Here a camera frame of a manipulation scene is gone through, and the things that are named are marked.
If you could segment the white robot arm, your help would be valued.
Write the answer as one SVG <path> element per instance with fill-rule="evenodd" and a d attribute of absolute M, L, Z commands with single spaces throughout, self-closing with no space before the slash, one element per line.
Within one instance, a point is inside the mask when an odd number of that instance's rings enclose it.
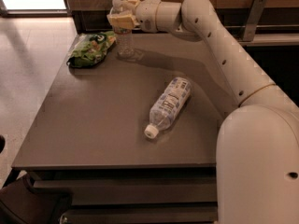
<path fill-rule="evenodd" d="M 217 140 L 218 224 L 299 224 L 299 108 L 221 24 L 209 0 L 113 0 L 111 25 L 202 40 L 237 108 Z"/>

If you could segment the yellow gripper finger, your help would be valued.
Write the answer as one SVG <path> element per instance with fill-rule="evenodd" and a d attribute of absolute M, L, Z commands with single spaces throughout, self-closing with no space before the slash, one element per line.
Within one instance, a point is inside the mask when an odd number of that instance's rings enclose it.
<path fill-rule="evenodd" d="M 140 4 L 140 0 L 122 0 L 121 2 L 125 10 L 134 10 Z"/>
<path fill-rule="evenodd" d="M 107 19 L 113 27 L 133 30 L 138 25 L 136 16 L 131 10 L 125 10 L 119 14 L 108 14 Z"/>

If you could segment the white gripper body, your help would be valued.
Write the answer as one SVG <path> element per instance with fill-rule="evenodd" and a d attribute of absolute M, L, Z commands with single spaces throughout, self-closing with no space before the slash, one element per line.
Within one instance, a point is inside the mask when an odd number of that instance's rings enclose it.
<path fill-rule="evenodd" d="M 135 9 L 135 16 L 143 32 L 157 33 L 156 13 L 161 0 L 143 0 Z"/>

